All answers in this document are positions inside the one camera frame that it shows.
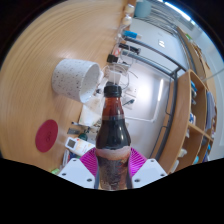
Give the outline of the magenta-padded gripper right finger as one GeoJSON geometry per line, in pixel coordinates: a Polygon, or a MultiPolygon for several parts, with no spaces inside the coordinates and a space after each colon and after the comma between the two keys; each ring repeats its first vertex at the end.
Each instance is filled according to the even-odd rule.
{"type": "Polygon", "coordinates": [[[131,149],[127,174],[128,189],[141,188],[166,175],[156,159],[147,159],[134,148],[131,149]]]}

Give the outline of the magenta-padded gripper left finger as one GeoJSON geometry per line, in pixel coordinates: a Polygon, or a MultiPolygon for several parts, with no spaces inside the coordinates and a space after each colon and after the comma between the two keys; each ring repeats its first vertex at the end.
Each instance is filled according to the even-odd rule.
{"type": "Polygon", "coordinates": [[[95,149],[90,149],[80,159],[72,158],[58,176],[83,188],[98,189],[99,168],[95,149]]]}

